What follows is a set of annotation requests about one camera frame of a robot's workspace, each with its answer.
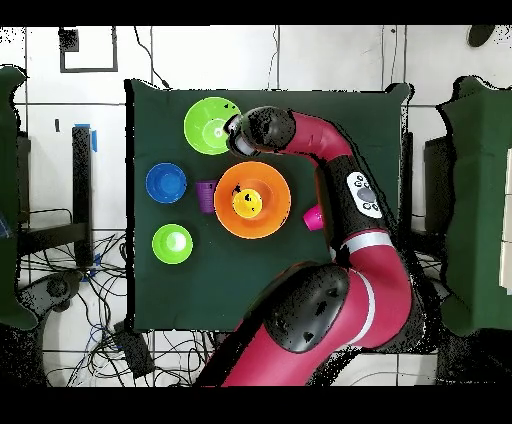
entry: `blue bowl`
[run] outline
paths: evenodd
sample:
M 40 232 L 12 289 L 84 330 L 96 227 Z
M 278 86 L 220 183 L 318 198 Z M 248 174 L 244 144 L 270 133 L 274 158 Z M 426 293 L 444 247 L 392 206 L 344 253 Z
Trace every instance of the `blue bowl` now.
M 146 176 L 146 191 L 159 203 L 174 203 L 187 188 L 184 172 L 173 163 L 159 163 Z

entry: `cup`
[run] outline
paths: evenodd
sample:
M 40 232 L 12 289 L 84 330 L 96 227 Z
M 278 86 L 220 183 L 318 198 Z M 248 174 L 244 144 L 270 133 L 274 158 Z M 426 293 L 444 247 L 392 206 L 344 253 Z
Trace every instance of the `cup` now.
M 320 205 L 315 205 L 309 209 L 302 217 L 309 231 L 321 230 L 324 227 L 324 219 Z
M 199 200 L 199 210 L 204 214 L 215 212 L 213 205 L 213 194 L 217 187 L 217 180 L 205 180 L 196 182 L 196 193 Z

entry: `floor tile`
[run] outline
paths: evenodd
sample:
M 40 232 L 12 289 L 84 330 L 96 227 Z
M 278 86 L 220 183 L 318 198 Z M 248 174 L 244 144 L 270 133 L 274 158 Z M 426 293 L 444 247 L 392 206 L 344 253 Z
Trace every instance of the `floor tile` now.
M 27 107 L 25 105 L 15 105 L 14 108 L 18 112 L 18 118 L 20 119 L 18 131 L 27 131 Z
M 505 193 L 512 194 L 512 148 L 507 152 L 507 176 L 506 176 Z
M 206 340 L 206 349 L 211 351 L 211 343 L 207 338 Z M 157 352 L 188 352 L 192 348 L 204 350 L 199 332 L 187 330 L 155 331 L 155 351 Z
M 435 384 L 437 355 L 399 355 L 399 386 Z
M 103 254 L 106 248 L 106 242 L 99 244 L 98 241 L 105 237 L 110 237 L 111 235 L 115 235 L 117 239 L 117 237 L 121 236 L 122 233 L 106 232 L 105 234 L 105 232 L 95 232 L 93 234 L 95 246 L 97 246 L 94 251 L 95 254 Z M 105 267 L 109 266 L 107 264 L 124 266 L 124 262 L 120 259 L 120 253 L 117 247 L 111 249 L 107 254 L 105 254 L 103 259 L 103 266 Z M 115 275 L 119 275 L 119 273 L 114 271 L 110 272 L 115 273 Z M 96 293 L 88 282 L 82 282 L 80 284 L 79 294 L 87 303 L 89 320 L 95 325 L 100 325 L 99 314 L 101 313 L 101 322 L 104 325 L 106 317 L 103 302 L 98 299 Z M 115 323 L 126 318 L 126 280 L 123 278 L 116 279 L 102 271 L 93 277 L 93 287 L 96 292 L 107 301 L 110 307 L 110 327 L 112 330 Z M 44 332 L 43 348 L 45 350 L 84 350 L 90 338 L 90 334 L 91 326 L 87 321 L 86 308 L 80 297 L 77 295 L 71 299 L 71 306 L 68 310 L 62 313 L 50 313 Z
M 425 216 L 423 150 L 426 141 L 445 136 L 446 127 L 441 115 L 435 108 L 410 107 L 408 110 L 408 130 L 413 133 L 412 225 L 415 229 L 422 229 L 421 225 L 424 223 Z
M 505 196 L 503 209 L 503 240 L 512 243 L 512 194 Z
M 339 374 L 333 386 L 395 386 L 397 355 L 356 356 Z
M 383 35 L 384 75 L 382 85 L 386 89 L 389 84 L 404 81 L 405 25 L 384 25 Z
M 154 27 L 154 68 L 172 88 L 261 90 L 276 51 L 273 31 L 274 25 Z
M 24 27 L 0 27 L 0 67 L 2 65 L 25 69 Z M 25 102 L 25 83 L 15 91 L 14 102 Z
M 204 368 L 204 356 L 195 353 L 155 354 L 155 387 L 168 387 L 178 381 L 194 383 Z
M 43 366 L 50 385 L 65 387 L 80 361 L 83 353 L 74 352 L 43 352 Z
M 31 209 L 72 210 L 71 131 L 76 124 L 90 124 L 97 137 L 97 151 L 91 150 L 93 227 L 126 227 L 125 107 L 30 105 L 28 109 Z
M 282 25 L 281 88 L 380 91 L 381 37 L 381 25 Z
M 500 286 L 512 291 L 512 243 L 501 243 Z
M 125 387 L 153 387 L 153 375 L 146 375 L 146 378 L 137 378 L 134 382 L 133 374 L 129 370 L 123 353 L 109 354 L 120 379 Z M 115 376 L 115 369 L 111 363 L 100 356 L 94 359 L 96 364 L 96 373 L 93 375 L 82 366 L 87 363 L 88 357 L 83 353 L 75 352 L 44 352 L 43 364 L 48 380 L 53 387 L 65 387 L 68 382 L 71 387 L 121 387 L 122 384 Z M 76 378 L 70 377 L 73 368 L 77 367 Z
M 110 28 L 77 27 L 79 52 L 66 53 L 66 67 L 105 66 L 112 52 Z M 149 27 L 137 27 L 150 46 Z M 117 27 L 118 72 L 61 73 L 58 28 L 29 27 L 29 103 L 124 103 L 125 78 L 151 79 L 147 53 L 137 44 L 133 27 Z
M 478 48 L 467 44 L 471 25 L 408 25 L 406 80 L 414 85 L 411 104 L 448 101 L 458 77 L 477 75 L 496 87 L 512 84 L 511 34 L 498 25 Z

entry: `white floor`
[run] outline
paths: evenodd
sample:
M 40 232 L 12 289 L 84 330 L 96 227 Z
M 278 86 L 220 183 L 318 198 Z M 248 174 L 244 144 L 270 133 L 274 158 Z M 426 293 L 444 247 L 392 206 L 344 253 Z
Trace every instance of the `white floor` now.
M 66 53 L 68 67 L 111 66 L 112 47 L 107 27 L 78 27 L 80 51 Z M 276 88 L 274 26 L 138 27 L 142 44 L 153 52 L 155 70 L 173 88 Z M 422 146 L 446 134 L 434 109 L 450 99 L 454 80 L 479 75 L 496 86 L 512 83 L 512 47 L 508 29 L 495 31 L 484 46 L 466 44 L 469 26 L 281 26 L 279 77 L 281 89 L 379 91 L 404 80 L 414 86 L 409 107 L 409 129 L 414 133 L 413 225 L 424 215 Z M 0 64 L 27 69 L 28 81 L 15 93 L 21 130 L 32 139 L 30 202 L 32 210 L 72 208 L 71 127 L 90 124 L 97 131 L 93 157 L 94 238 L 121 235 L 125 217 L 125 93 L 124 78 L 140 78 L 160 85 L 152 75 L 150 59 L 136 43 L 133 27 L 117 27 L 117 73 L 60 73 L 57 28 L 0 28 Z M 55 119 L 60 132 L 56 132 Z M 66 222 L 64 212 L 34 215 L 32 226 Z M 52 257 L 62 254 L 52 252 Z M 117 249 L 108 262 L 122 266 Z M 32 270 L 30 278 L 41 276 Z M 27 284 L 28 272 L 21 284 Z M 126 293 L 124 280 L 112 291 Z M 98 300 L 88 284 L 80 290 L 89 305 L 90 319 L 98 322 Z M 126 298 L 109 296 L 113 322 L 124 318 Z M 52 313 L 45 332 L 47 371 L 75 367 L 83 358 L 91 327 L 78 298 L 62 313 Z M 157 365 L 188 367 L 190 332 L 154 332 L 149 335 Z M 433 384 L 436 355 L 360 355 L 340 374 L 337 385 Z M 197 358 L 191 358 L 197 365 Z M 49 375 L 53 385 L 65 385 L 70 370 Z M 104 373 L 112 373 L 108 367 Z M 136 384 L 146 385 L 144 379 Z M 133 385 L 131 376 L 123 376 Z M 155 385 L 167 386 L 174 377 L 158 376 Z M 116 378 L 96 379 L 97 385 L 120 385 Z

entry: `blue object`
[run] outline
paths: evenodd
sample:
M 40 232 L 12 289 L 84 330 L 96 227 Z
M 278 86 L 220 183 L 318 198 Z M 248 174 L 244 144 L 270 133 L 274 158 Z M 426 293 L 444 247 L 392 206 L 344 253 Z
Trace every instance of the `blue object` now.
M 98 140 L 96 138 L 96 130 L 91 132 L 91 146 L 94 152 L 98 152 Z
M 183 196 L 187 178 L 173 163 L 159 163 L 146 176 L 146 191 L 159 203 L 174 203 Z
M 0 238 L 9 238 L 12 236 L 12 231 L 7 225 L 7 221 L 0 213 Z

